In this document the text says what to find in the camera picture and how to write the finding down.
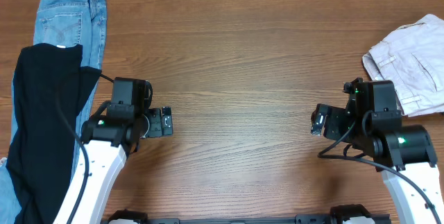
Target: folded clothing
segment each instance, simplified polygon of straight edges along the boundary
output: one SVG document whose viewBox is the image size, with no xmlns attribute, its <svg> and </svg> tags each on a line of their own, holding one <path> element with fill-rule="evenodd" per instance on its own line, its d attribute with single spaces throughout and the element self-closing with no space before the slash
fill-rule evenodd
<svg viewBox="0 0 444 224">
<path fill-rule="evenodd" d="M 47 43 L 54 46 L 83 46 L 82 67 L 100 69 L 106 41 L 107 25 L 106 0 L 40 0 L 35 18 L 34 44 Z M 11 142 L 17 132 L 15 118 L 14 83 L 12 91 Z M 83 110 L 76 119 L 76 133 L 80 135 L 82 123 L 89 118 L 95 88 L 89 95 Z M 80 147 L 74 138 L 71 179 L 74 175 Z M 14 194 L 11 178 L 5 166 L 0 166 L 0 223 L 12 224 L 21 208 Z"/>
<path fill-rule="evenodd" d="M 404 115 L 444 112 L 444 21 L 426 15 L 362 57 L 372 80 L 392 80 Z"/>
<path fill-rule="evenodd" d="M 6 168 L 22 206 L 15 223 L 52 223 L 71 179 L 74 139 L 56 110 L 76 127 L 101 71 L 80 67 L 82 46 L 37 44 L 22 49 L 14 74 L 17 133 Z"/>
</svg>

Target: pants pocket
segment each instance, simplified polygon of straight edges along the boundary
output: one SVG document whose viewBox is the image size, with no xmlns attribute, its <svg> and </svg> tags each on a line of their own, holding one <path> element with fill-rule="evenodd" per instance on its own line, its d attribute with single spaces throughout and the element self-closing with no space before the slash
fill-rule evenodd
<svg viewBox="0 0 444 224">
<path fill-rule="evenodd" d="M 427 24 L 426 23 L 414 23 L 409 25 L 404 25 L 398 27 L 393 32 L 389 33 L 382 41 L 391 43 L 398 40 L 401 40 L 404 37 L 410 36 L 414 33 L 418 33 L 420 29 L 423 29 Z"/>
<path fill-rule="evenodd" d="M 412 53 L 418 61 L 419 69 L 424 73 L 435 92 L 444 89 L 444 64 L 441 63 L 442 54 Z"/>
<path fill-rule="evenodd" d="M 43 28 L 43 43 L 73 47 L 80 44 L 82 14 L 77 12 L 58 13 L 40 19 Z"/>
</svg>

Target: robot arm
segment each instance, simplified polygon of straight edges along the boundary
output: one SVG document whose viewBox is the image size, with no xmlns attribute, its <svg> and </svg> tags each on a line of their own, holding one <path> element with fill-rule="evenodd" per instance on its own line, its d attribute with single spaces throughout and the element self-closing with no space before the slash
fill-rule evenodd
<svg viewBox="0 0 444 224">
<path fill-rule="evenodd" d="M 396 108 L 395 88 L 391 81 L 363 82 L 357 78 L 344 84 L 350 95 L 345 109 L 318 104 L 311 116 L 313 135 L 339 140 L 362 150 L 375 163 L 392 168 L 409 178 L 432 202 L 441 220 L 444 204 L 439 184 L 437 157 L 432 141 L 422 126 L 402 127 L 402 115 Z M 389 171 L 382 172 L 402 224 L 436 223 L 430 206 L 409 183 Z"/>
<path fill-rule="evenodd" d="M 115 78 L 112 100 L 84 122 L 81 140 L 87 151 L 89 176 L 72 223 L 100 223 L 112 185 L 133 147 L 138 146 L 140 139 L 173 134 L 171 108 L 149 109 L 152 93 L 145 80 Z M 55 224 L 68 222 L 84 172 L 85 157 L 80 153 Z"/>
</svg>

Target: green led light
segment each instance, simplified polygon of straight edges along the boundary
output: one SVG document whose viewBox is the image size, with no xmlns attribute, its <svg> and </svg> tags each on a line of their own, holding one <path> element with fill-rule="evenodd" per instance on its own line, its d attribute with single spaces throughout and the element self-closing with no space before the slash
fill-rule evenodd
<svg viewBox="0 0 444 224">
<path fill-rule="evenodd" d="M 406 139 L 404 139 L 404 137 L 398 137 L 398 142 L 400 143 L 400 144 L 403 144 L 404 142 L 406 142 L 407 140 Z"/>
</svg>

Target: blue jeans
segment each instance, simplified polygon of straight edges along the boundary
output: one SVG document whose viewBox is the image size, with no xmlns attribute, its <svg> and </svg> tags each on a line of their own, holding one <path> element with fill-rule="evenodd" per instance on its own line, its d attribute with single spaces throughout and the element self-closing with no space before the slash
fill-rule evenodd
<svg viewBox="0 0 444 224">
<path fill-rule="evenodd" d="M 48 43 L 55 46 L 72 47 L 83 45 L 81 66 L 101 69 L 106 39 L 106 1 L 105 0 L 40 0 L 35 20 L 34 44 Z M 85 107 L 76 119 L 76 133 L 81 135 L 81 127 L 91 113 L 96 87 L 89 95 Z M 14 85 L 12 85 L 12 125 L 11 142 L 17 131 L 14 111 Z M 73 140 L 74 160 L 71 179 L 76 170 L 79 146 Z M 0 223 L 14 223 L 21 210 L 14 187 L 6 170 L 0 166 Z"/>
</svg>

